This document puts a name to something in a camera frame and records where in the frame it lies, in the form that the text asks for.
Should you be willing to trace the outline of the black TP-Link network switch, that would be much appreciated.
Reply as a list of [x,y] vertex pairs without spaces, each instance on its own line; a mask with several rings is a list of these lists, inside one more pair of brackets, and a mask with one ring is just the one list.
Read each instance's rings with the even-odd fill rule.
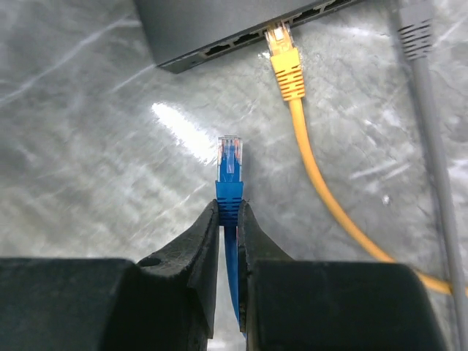
[[352,1],[137,0],[135,9],[158,68],[184,72],[263,40],[266,29],[334,13]]

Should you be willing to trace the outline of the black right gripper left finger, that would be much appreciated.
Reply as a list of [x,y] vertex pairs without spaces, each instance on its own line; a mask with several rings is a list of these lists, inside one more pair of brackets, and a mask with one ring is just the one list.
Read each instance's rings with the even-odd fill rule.
[[219,211],[135,263],[1,260],[3,350],[205,350],[214,334]]

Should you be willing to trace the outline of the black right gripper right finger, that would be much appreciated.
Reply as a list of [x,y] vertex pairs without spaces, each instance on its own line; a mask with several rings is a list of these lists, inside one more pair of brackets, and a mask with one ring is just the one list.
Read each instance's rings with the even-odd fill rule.
[[240,329],[249,350],[445,350],[425,287],[399,263],[295,260],[238,214]]

